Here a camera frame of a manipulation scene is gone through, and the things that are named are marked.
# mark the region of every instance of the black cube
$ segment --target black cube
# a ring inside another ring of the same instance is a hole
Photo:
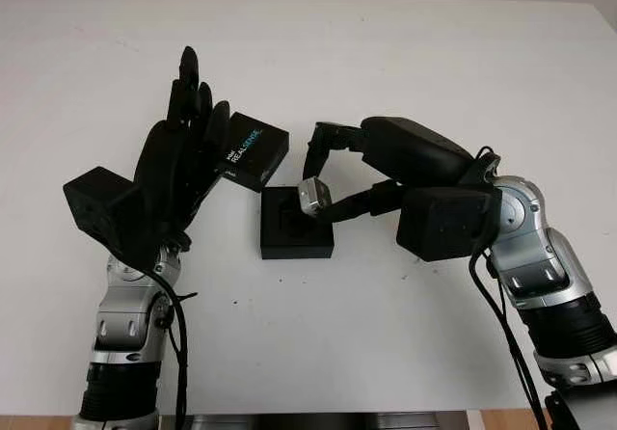
[[[261,192],[261,258],[330,258],[333,227],[300,209],[296,187],[266,187]]]

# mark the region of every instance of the black box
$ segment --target black box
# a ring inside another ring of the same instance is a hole
[[[219,171],[261,192],[289,151],[289,133],[238,112],[229,119],[228,142]]]
[[[500,200],[493,191],[410,189],[403,199],[396,243],[424,261],[469,256],[494,219],[496,203]]]
[[[261,258],[329,258],[335,247],[332,224],[300,209],[296,187],[266,187],[261,193]]]

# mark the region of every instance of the black cable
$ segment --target black cable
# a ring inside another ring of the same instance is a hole
[[[531,373],[529,372],[529,368],[524,359],[523,353],[521,351],[521,347],[519,343],[516,341],[512,330],[508,324],[506,317],[499,310],[495,300],[484,286],[478,274],[476,272],[475,266],[477,264],[478,258],[482,255],[483,251],[477,252],[471,256],[469,259],[469,274],[471,275],[471,279],[473,283],[478,288],[486,302],[489,304],[493,313],[495,314],[499,324],[501,325],[501,329],[503,330],[506,340],[508,342],[508,346],[510,347],[510,354],[515,363],[515,367],[519,373],[519,377],[521,378],[521,382],[523,385],[523,390],[525,391],[525,395],[529,401],[529,405],[531,406],[531,410],[533,411],[533,415],[538,422],[538,428],[540,430],[549,430],[547,426],[547,422],[544,416],[544,412],[542,410],[542,404],[540,402],[540,398],[538,397],[538,391],[536,390],[535,384],[533,382],[533,378],[531,377]]]
[[[491,146],[482,146],[482,148],[475,154],[475,159],[480,158],[485,152],[495,153]]]
[[[175,317],[177,319],[177,327],[180,335],[179,347],[175,343],[175,339],[172,340],[172,346],[174,347],[175,357],[177,359],[177,393],[175,396],[175,429],[181,430],[186,418],[186,386],[187,386],[187,368],[188,368],[188,340],[186,334],[186,318],[184,317],[184,310],[182,309],[181,300],[175,294],[172,286],[165,281],[160,275],[153,271],[146,273],[153,281],[158,283],[160,287],[165,291],[167,296],[172,301],[172,306],[175,311]]]
[[[501,313],[503,314],[503,318],[507,321],[508,314],[505,306],[505,296],[503,295],[503,285],[500,280],[497,280],[497,286],[499,287],[499,299],[501,300]]]
[[[484,259],[486,259],[487,262],[488,262],[489,256],[486,255],[486,252],[482,252],[482,256],[484,256]],[[497,282],[497,286],[499,287],[499,299],[501,301],[501,313],[503,314],[503,318],[507,321],[508,314],[507,314],[507,310],[506,310],[505,295],[503,293],[503,284],[501,283],[500,279],[497,279],[496,282]],[[516,360],[516,355],[512,351],[510,351],[510,354],[512,355],[512,359],[514,360],[514,366],[517,369],[517,375],[519,376],[519,380],[521,381],[521,385],[523,385],[524,395],[527,398],[527,401],[529,403],[531,403],[531,395],[529,394],[529,388],[527,386],[527,383],[524,380],[523,372],[521,371],[521,365]]]

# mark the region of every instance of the robotic hand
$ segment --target robotic hand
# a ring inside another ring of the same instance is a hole
[[[549,227],[534,184],[498,177],[499,157],[490,148],[474,158],[406,119],[374,117],[361,128],[318,123],[308,145],[298,186],[305,214],[328,224],[400,208],[399,245],[426,261],[470,256],[473,281],[505,332],[539,427],[547,429],[504,300],[500,309],[477,276],[476,262],[485,256],[528,328],[543,377],[556,388],[546,399],[552,428],[617,428],[617,335],[567,239]],[[391,179],[332,203],[317,176],[331,149],[346,148]]]
[[[224,175],[259,191],[288,150],[288,133],[212,104],[195,51],[186,47],[165,120],[149,132],[134,180],[97,167],[65,185],[77,226],[111,253],[96,317],[88,387],[73,428],[158,427],[156,382],[165,333],[178,361],[175,427],[186,414],[187,338],[173,285],[185,233]],[[179,344],[171,331],[178,322]]]

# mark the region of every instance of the white background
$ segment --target white background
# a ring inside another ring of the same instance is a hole
[[[107,255],[77,230],[62,185],[96,165],[132,176],[185,44],[215,99],[291,132],[271,185],[297,183],[316,121],[405,116],[471,152],[492,145],[502,174],[544,191],[617,321],[617,36],[592,7],[0,0],[0,414],[78,411]],[[350,153],[322,177],[335,198],[381,179]],[[258,220],[259,196],[222,180],[188,229],[177,290],[200,293],[185,304],[189,412],[525,404],[465,262],[397,247],[397,213],[336,226],[330,260],[262,261]]]

